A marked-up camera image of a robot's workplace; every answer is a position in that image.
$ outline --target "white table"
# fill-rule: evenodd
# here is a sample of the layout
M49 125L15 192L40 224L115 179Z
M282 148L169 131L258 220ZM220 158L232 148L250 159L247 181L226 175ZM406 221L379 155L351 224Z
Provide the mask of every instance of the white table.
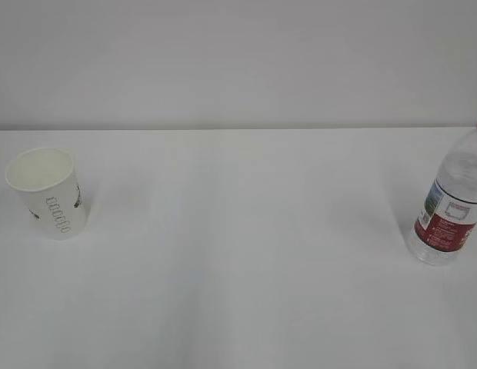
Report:
M477 228L442 268L402 236L466 131L0 131L0 368L477 368ZM37 146L71 240L4 182Z

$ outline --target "bottle label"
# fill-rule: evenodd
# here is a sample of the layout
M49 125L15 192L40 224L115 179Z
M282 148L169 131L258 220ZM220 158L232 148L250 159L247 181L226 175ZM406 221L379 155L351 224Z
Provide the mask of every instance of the bottle label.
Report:
M435 180L416 220L415 231L428 246L451 252L464 246L476 222L477 204L452 197Z

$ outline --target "plastic water bottle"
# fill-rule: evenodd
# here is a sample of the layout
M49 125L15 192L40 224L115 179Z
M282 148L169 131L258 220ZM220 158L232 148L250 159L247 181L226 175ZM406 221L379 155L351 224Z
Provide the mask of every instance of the plastic water bottle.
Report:
M448 264L476 222L477 128L459 139L442 161L408 237L408 249L425 263Z

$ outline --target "white paper cup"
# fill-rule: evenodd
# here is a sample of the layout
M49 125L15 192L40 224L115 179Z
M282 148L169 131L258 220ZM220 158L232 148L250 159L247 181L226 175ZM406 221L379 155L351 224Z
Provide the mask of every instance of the white paper cup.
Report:
M14 158L6 182L32 214L32 223L50 238L64 240L86 223L72 156L58 148L34 148Z

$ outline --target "printed text on cup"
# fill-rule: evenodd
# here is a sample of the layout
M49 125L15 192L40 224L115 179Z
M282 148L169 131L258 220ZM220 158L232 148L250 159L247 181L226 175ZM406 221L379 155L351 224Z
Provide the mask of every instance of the printed text on cup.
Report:
M57 198L46 198L45 203L52 213L57 229L59 229L61 233L69 232L71 230L71 227L69 227L71 223L66 220L66 216L64 216L64 212L60 209Z

